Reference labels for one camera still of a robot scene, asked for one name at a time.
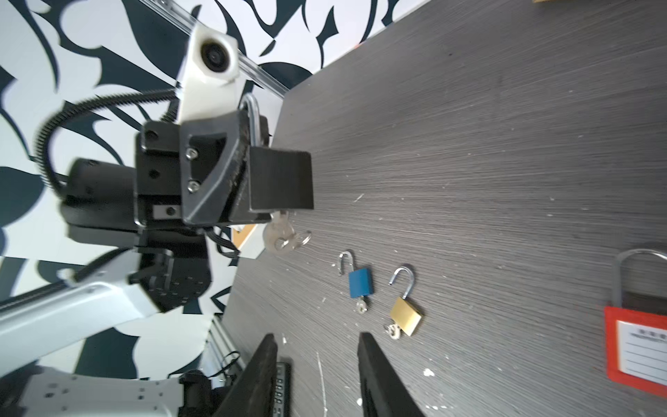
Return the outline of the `brass padlock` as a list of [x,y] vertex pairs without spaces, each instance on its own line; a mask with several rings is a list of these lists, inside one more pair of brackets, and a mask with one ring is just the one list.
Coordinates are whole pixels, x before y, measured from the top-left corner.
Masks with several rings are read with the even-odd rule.
[[392,340],[399,340],[403,334],[412,336],[423,318],[423,314],[420,313],[417,307],[413,306],[408,300],[416,283],[415,273],[408,265],[397,267],[392,274],[388,285],[393,286],[401,273],[406,275],[408,286],[403,294],[396,300],[394,307],[392,307],[390,312],[392,323],[386,326],[386,333]]

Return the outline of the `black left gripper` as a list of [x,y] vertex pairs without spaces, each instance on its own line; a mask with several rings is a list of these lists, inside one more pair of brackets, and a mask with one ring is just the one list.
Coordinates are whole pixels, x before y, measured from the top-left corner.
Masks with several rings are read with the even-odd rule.
[[135,221],[147,229],[241,225],[248,112],[181,124],[148,122],[137,136]]

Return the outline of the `red padlock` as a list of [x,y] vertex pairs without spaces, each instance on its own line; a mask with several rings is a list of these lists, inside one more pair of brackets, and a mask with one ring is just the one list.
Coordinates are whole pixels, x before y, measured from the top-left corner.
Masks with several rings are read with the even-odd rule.
[[615,257],[611,304],[604,308],[606,373],[613,382],[665,398],[666,314],[624,307],[623,264],[637,255],[666,259],[654,248],[633,248]]

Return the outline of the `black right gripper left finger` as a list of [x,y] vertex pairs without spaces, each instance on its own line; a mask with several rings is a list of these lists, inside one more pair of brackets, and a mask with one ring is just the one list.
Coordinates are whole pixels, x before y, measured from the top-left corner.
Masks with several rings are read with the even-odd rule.
[[277,352],[274,335],[265,335],[213,416],[272,416]]

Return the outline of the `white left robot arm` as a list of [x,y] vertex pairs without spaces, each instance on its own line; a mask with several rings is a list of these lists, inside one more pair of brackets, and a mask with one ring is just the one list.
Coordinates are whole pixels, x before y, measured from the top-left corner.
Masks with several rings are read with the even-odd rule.
[[248,153],[266,121],[243,107],[193,122],[149,122],[135,167],[78,159],[60,186],[73,239],[110,252],[71,279],[1,305],[1,372],[8,375],[73,342],[180,307],[208,288],[208,242],[225,256],[248,194]]

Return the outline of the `black padlock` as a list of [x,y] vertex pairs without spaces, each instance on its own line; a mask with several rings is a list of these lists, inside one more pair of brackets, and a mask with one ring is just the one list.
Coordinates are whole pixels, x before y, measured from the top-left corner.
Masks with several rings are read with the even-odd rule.
[[252,94],[242,97],[240,108],[248,114],[249,147],[241,194],[233,211],[234,221],[263,224],[265,249],[285,255],[311,239],[309,231],[295,231],[288,213],[314,208],[312,158],[304,151],[273,149],[267,145],[259,104]]

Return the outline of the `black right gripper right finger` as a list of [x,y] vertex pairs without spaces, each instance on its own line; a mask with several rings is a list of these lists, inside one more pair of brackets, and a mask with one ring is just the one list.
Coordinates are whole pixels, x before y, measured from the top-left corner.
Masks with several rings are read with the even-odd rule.
[[372,334],[360,333],[357,356],[365,417],[424,415]]

